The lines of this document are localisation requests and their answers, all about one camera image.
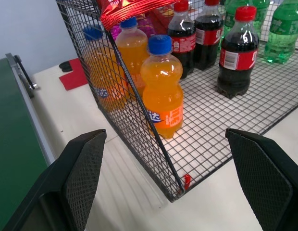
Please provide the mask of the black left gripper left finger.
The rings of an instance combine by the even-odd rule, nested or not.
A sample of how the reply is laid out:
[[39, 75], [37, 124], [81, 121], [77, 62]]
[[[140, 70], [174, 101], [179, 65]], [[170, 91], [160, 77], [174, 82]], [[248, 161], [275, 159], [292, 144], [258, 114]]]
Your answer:
[[5, 231], [83, 231], [97, 191], [106, 130], [70, 140], [44, 170]]

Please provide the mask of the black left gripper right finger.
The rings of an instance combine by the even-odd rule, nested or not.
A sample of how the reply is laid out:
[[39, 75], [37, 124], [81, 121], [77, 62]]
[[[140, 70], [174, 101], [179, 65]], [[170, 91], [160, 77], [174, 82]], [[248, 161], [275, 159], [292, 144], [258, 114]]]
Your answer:
[[264, 231], [298, 231], [298, 165], [272, 139], [225, 132], [243, 193]]

